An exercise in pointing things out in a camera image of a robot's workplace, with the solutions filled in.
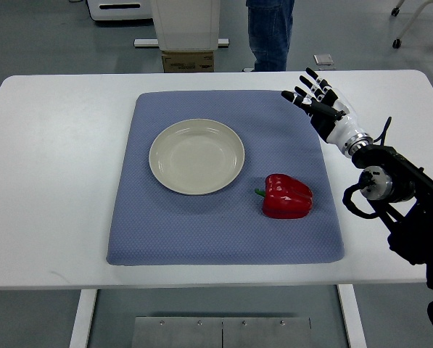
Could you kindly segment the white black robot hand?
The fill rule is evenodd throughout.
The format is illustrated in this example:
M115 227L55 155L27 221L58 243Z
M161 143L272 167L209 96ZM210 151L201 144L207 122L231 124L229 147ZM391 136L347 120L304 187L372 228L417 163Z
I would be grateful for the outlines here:
M310 68L300 76L300 82L303 88L297 86L281 95L306 113L323 141L337 146L346 157L372 145L374 140L359 126L355 110L338 89Z

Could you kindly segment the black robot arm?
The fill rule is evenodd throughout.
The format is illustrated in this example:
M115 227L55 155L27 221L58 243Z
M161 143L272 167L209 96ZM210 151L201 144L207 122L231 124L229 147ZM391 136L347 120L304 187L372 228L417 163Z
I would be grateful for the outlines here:
M380 219L389 230L390 250L411 265L425 265L433 290L433 179L393 147L366 134L351 138L345 153L362 170L342 202L354 215Z

